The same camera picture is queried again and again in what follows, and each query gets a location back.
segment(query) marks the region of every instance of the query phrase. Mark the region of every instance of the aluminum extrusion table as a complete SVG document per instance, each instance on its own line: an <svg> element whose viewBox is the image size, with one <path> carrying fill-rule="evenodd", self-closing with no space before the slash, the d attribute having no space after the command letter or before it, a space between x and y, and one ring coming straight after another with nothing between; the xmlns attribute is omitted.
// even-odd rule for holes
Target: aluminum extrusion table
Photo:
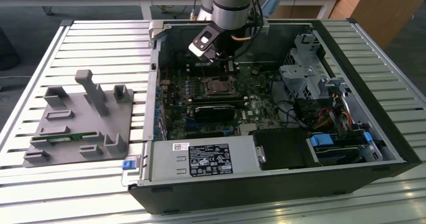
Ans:
<svg viewBox="0 0 426 224"><path fill-rule="evenodd" d="M360 77L426 161L426 99L356 24L323 20ZM352 194L152 216L122 184L121 161L26 169L29 139L46 105L46 87L81 92L77 69L90 69L102 90L125 84L135 91L129 155L139 154L150 63L148 21L74 21L58 28L33 77L0 133L1 223L417 223L426 218L426 164L377 180Z"/></svg>

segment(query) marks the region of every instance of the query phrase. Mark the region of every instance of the warning label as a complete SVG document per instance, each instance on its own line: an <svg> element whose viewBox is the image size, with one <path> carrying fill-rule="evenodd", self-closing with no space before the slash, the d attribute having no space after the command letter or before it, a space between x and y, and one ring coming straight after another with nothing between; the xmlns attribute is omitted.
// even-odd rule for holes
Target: warning label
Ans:
<svg viewBox="0 0 426 224"><path fill-rule="evenodd" d="M232 173L227 143L188 146L188 169L192 177Z"/></svg>

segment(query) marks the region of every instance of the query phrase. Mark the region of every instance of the floor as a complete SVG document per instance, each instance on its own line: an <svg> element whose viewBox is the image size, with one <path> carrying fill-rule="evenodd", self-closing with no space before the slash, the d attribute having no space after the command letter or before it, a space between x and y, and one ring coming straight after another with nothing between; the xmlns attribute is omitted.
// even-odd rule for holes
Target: floor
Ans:
<svg viewBox="0 0 426 224"><path fill-rule="evenodd" d="M188 17L190 7L183 9L183 6L175 6L167 10L167 13L160 13L159 8L152 7L151 17L154 19ZM33 74L63 19L142 19L142 15L137 6L53 7L53 15L45 15L41 7L0 7L0 28L3 30L21 58L18 66L6 71L0 71L0 86L5 86L0 92L0 129L7 120L29 80L27 77L1 77L30 76ZM408 21L384 50L423 94L426 94L424 24L426 3L423 3L413 19Z"/></svg>

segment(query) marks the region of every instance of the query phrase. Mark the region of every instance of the motherboard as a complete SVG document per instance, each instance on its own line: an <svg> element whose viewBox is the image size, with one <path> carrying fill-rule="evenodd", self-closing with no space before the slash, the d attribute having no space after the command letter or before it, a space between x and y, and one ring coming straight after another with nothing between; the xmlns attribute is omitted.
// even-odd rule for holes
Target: motherboard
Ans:
<svg viewBox="0 0 426 224"><path fill-rule="evenodd" d="M228 65L226 75L212 63L167 68L160 74L167 140L239 136L284 126L268 94L278 67Z"/></svg>

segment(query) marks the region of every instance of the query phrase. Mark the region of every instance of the barcode sticker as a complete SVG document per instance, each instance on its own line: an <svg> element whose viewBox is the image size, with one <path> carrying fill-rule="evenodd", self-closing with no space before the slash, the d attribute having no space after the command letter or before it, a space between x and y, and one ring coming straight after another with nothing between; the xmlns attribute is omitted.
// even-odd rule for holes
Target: barcode sticker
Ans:
<svg viewBox="0 0 426 224"><path fill-rule="evenodd" d="M188 143L172 143L172 151L187 151Z"/></svg>

